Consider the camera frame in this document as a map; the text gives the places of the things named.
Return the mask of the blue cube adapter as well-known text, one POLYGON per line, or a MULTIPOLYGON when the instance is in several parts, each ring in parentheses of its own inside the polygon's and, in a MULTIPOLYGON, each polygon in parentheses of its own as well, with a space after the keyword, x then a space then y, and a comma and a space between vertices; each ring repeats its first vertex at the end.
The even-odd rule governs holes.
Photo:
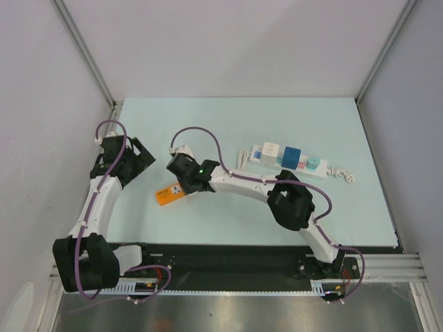
POLYGON ((285 147, 281 167, 296 169, 300 161, 301 150, 294 147, 285 147))

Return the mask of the white power strip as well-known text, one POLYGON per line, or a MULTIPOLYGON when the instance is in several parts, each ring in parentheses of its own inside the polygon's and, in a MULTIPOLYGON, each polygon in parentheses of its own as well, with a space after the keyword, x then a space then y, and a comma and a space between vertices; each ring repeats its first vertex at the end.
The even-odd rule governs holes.
POLYGON ((283 169, 295 175, 324 180, 327 178, 327 161, 318 157, 305 156, 294 147, 281 147, 272 142, 262 146, 253 145, 249 161, 269 169, 283 169))

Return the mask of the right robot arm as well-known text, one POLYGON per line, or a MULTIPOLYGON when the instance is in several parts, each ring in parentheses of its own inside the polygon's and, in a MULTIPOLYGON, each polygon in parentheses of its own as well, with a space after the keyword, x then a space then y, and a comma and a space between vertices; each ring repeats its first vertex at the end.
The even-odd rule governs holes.
POLYGON ((186 194, 225 192, 266 203, 281 227, 298 232, 305 240, 326 277, 344 269, 345 253, 321 229, 318 220, 332 211, 331 198, 320 188, 303 183, 289 171, 277 176, 234 172, 220 161, 198 163, 185 152, 171 153, 167 170, 173 173, 186 194))

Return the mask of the mint green charger plug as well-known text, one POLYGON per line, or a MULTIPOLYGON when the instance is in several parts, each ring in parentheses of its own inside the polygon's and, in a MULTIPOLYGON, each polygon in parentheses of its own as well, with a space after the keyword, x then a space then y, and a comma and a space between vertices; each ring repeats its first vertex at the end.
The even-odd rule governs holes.
POLYGON ((320 166, 320 159, 317 157, 310 157, 306 162, 306 168, 311 171, 316 171, 320 166))

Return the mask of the orange power strip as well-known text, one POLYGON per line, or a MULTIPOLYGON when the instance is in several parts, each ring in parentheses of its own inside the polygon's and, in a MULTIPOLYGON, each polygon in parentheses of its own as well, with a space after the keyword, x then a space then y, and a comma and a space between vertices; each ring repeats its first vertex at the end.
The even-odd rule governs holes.
POLYGON ((168 187, 165 187, 155 193, 155 198, 160 206, 173 203, 179 199, 182 199, 186 193, 179 183, 175 183, 168 187))

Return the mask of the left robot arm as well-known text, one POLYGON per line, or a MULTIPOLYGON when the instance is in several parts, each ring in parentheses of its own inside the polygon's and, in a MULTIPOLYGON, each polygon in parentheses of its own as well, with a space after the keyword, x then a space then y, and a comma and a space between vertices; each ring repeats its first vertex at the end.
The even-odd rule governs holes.
POLYGON ((110 244, 105 239, 114 206, 124 187, 146 170, 155 157, 138 138, 112 133, 100 141, 103 148, 90 172, 89 194, 69 235, 56 239, 53 256, 68 293, 113 288, 129 269, 148 275, 153 260, 142 245, 110 244))

